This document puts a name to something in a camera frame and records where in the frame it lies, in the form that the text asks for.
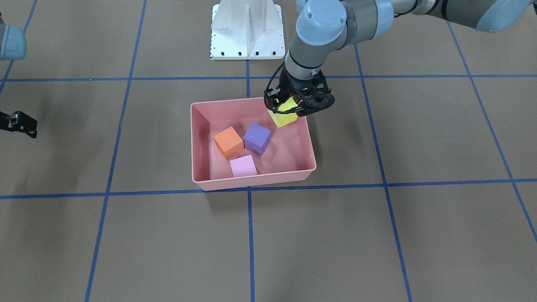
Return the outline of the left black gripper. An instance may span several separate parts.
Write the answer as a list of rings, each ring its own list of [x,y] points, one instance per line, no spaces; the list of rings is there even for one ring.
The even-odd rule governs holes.
[[[263,101],[272,113],[305,117],[331,107],[335,98],[322,71],[310,80],[299,80],[283,67],[277,88],[266,87]]]

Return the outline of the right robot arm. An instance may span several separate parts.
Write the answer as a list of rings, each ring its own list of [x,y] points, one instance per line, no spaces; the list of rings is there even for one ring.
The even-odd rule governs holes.
[[[17,26],[10,25],[0,19],[0,59],[2,61],[22,60],[26,56],[27,42],[25,33]],[[20,132],[36,139],[38,121],[22,111],[11,114],[0,113],[0,128],[8,132]]]

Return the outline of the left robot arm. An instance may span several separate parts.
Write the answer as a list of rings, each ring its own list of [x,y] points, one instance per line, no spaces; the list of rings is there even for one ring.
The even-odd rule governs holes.
[[[304,117],[329,108],[334,96],[321,70],[336,50],[386,34],[397,17],[427,15],[497,33],[510,27],[535,0],[298,0],[295,32],[279,84],[267,86],[269,112]]]

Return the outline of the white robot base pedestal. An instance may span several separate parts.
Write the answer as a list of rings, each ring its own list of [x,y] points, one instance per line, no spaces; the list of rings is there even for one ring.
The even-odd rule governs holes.
[[[282,8],[272,0],[221,0],[211,8],[210,58],[284,58]]]

